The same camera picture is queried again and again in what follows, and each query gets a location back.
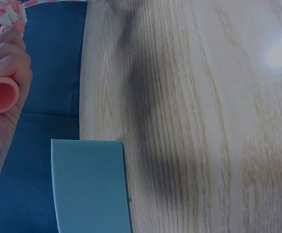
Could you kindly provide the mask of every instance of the hand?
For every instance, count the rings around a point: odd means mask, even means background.
[[[12,77],[19,86],[20,96],[11,110],[0,114],[0,172],[29,93],[33,76],[30,65],[31,58],[25,52],[20,32],[14,28],[6,28],[0,34],[0,76]]]

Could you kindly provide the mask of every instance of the light wood surface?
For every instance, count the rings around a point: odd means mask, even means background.
[[[88,8],[81,139],[126,150],[134,233],[282,233],[282,0]]]

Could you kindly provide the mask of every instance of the blue fabric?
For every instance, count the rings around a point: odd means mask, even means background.
[[[24,33],[33,82],[23,112],[79,116],[79,77],[87,3],[47,3],[27,9]]]
[[[0,177],[0,233],[57,233],[50,139],[79,138],[81,44],[87,4],[27,9],[34,78]]]
[[[0,177],[0,233],[57,233],[50,139],[79,139],[77,118],[22,114]]]

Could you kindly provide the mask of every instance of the finger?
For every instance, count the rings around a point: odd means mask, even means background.
[[[18,56],[19,58],[22,58],[23,62],[27,66],[31,65],[31,57],[18,46],[7,42],[0,44],[0,59],[12,54]]]
[[[0,76],[11,76],[17,83],[20,96],[18,105],[22,107],[29,93],[32,71],[22,59],[16,55],[8,55],[0,60]]]
[[[21,37],[20,32],[14,27],[11,27],[11,28],[3,31],[0,34],[0,44],[2,44],[4,42],[17,45],[23,51],[25,51],[25,49],[26,49],[25,43],[24,43],[24,41]]]

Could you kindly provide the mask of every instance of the wood grain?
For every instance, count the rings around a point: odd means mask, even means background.
[[[282,0],[88,8],[81,139],[125,145],[135,233],[282,233]]]

